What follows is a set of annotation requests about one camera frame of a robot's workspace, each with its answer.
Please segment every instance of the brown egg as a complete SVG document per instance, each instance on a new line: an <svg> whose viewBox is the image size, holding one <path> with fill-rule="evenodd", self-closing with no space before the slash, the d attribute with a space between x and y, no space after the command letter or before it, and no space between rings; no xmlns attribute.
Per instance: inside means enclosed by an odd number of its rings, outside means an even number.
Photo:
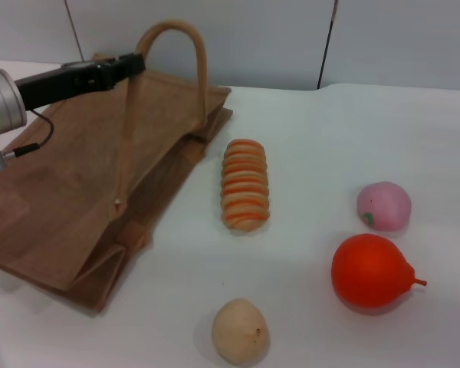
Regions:
<svg viewBox="0 0 460 368"><path fill-rule="evenodd" d="M212 340L216 351L228 362L252 363L266 353L269 330L259 309L250 301L235 299L216 315Z"/></svg>

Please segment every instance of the toy bread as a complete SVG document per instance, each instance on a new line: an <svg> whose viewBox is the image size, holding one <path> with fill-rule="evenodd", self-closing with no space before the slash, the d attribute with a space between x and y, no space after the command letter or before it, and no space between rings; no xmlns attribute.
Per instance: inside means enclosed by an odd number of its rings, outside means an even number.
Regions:
<svg viewBox="0 0 460 368"><path fill-rule="evenodd" d="M269 218L268 166L264 147L233 140L222 170L222 219L227 228L251 232Z"/></svg>

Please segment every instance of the egg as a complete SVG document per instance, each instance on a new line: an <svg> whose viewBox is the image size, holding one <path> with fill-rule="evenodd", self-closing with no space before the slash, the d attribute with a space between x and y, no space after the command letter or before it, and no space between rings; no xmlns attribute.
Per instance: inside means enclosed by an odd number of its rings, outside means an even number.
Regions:
<svg viewBox="0 0 460 368"><path fill-rule="evenodd" d="M228 362L253 363L268 349L268 326L255 305L245 299L235 299L217 313L212 341L216 351Z"/></svg>
<svg viewBox="0 0 460 368"><path fill-rule="evenodd" d="M412 203L407 192L393 182L376 182L358 195L357 211L375 230L397 232L409 223Z"/></svg>

